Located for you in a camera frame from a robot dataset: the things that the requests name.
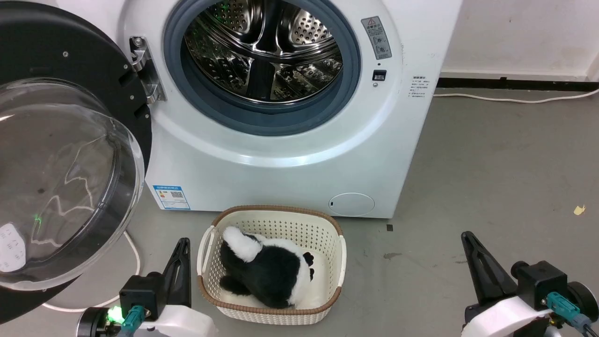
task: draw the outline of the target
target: instruction sticker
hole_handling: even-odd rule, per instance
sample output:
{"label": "instruction sticker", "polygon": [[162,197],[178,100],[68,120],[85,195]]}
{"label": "instruction sticker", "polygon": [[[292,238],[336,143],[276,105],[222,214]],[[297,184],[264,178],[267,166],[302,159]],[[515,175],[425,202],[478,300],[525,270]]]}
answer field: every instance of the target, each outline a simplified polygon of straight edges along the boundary
{"label": "instruction sticker", "polygon": [[378,16],[367,17],[362,19],[362,26],[366,29],[366,34],[370,38],[370,43],[373,45],[374,55],[377,60],[388,59],[391,57],[391,47],[387,41],[387,33],[383,24],[380,23]]}
{"label": "instruction sticker", "polygon": [[25,265],[25,241],[12,222],[0,227],[0,272],[10,273]]}
{"label": "instruction sticker", "polygon": [[181,186],[154,185],[154,191],[156,191],[164,209],[190,209]]}
{"label": "instruction sticker", "polygon": [[431,81],[426,76],[412,76],[412,82],[410,82],[410,91],[408,97],[410,98],[425,98],[428,88],[431,86]]}

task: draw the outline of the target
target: white plastic basket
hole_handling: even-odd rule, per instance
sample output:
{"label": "white plastic basket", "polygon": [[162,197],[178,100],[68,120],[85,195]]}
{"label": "white plastic basket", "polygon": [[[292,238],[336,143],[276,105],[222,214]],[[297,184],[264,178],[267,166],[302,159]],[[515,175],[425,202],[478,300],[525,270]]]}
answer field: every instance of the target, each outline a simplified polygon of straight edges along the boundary
{"label": "white plastic basket", "polygon": [[[314,256],[310,309],[271,309],[234,303],[219,285],[225,269],[220,262],[222,232],[236,226],[245,233],[289,239]],[[202,295],[225,315],[238,320],[276,325],[305,325],[322,320],[341,294],[346,246],[336,220],[308,209],[283,206],[239,206],[222,212],[206,230],[198,251],[198,283]]]}

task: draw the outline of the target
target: plush toy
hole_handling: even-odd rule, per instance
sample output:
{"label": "plush toy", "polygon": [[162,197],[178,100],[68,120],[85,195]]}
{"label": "plush toy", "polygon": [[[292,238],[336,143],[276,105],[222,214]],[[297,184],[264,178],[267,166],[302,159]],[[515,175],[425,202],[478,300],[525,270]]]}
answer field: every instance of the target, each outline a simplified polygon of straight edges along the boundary
{"label": "plush toy", "polygon": [[227,275],[220,286],[236,295],[254,295],[270,308],[295,307],[308,292],[314,257],[287,239],[245,234],[230,226],[223,232],[220,260]]}

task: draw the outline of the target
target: white cable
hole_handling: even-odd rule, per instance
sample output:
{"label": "white cable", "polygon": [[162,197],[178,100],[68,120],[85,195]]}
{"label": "white cable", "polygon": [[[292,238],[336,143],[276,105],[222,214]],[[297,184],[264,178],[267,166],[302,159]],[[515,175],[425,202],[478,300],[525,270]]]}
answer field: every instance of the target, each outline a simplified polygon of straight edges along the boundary
{"label": "white cable", "polygon": [[597,92],[599,92],[599,89],[597,89],[595,91],[587,92],[586,94],[582,94],[582,95],[552,97],[552,98],[547,98],[545,100],[538,100],[538,101],[513,100],[511,98],[489,98],[489,97],[481,97],[481,96],[475,96],[475,95],[469,95],[469,94],[436,94],[436,95],[433,95],[433,97],[468,97],[468,98],[475,98],[477,100],[483,100],[483,101],[538,104],[538,103],[560,101],[560,100],[575,100],[576,98],[583,98],[583,97],[595,95]]}
{"label": "white cable", "polygon": [[[135,268],[135,274],[139,275],[140,271],[141,271],[140,253],[137,251],[137,248],[135,247],[135,244],[133,243],[133,240],[131,240],[131,237],[129,236],[129,233],[127,233],[127,231],[125,231],[124,234],[125,234],[125,237],[127,238],[127,241],[129,242],[129,244],[131,246],[131,249],[133,250],[133,254],[135,254],[135,262],[137,263],[137,267]],[[115,302],[118,299],[119,299],[118,296],[114,296],[113,298],[111,298],[110,300],[108,300],[106,302],[102,302],[100,304],[93,305],[93,306],[107,306],[107,305],[111,304],[112,302]],[[61,308],[59,306],[54,306],[54,305],[51,305],[51,304],[48,304],[48,303],[44,303],[42,305],[45,306],[48,309],[52,309],[52,310],[56,310],[56,311],[61,311],[61,312],[84,312],[85,310],[87,310],[87,308],[78,308],[78,309]]]}

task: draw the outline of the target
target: washing machine door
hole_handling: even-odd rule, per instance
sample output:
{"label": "washing machine door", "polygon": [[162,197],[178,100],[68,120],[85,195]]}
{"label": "washing machine door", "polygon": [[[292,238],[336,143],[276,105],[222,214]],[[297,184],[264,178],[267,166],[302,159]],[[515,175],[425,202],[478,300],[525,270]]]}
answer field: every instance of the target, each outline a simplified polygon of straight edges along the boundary
{"label": "washing machine door", "polygon": [[0,1],[0,46],[2,323],[63,290],[125,231],[151,129],[133,67],[82,18]]}

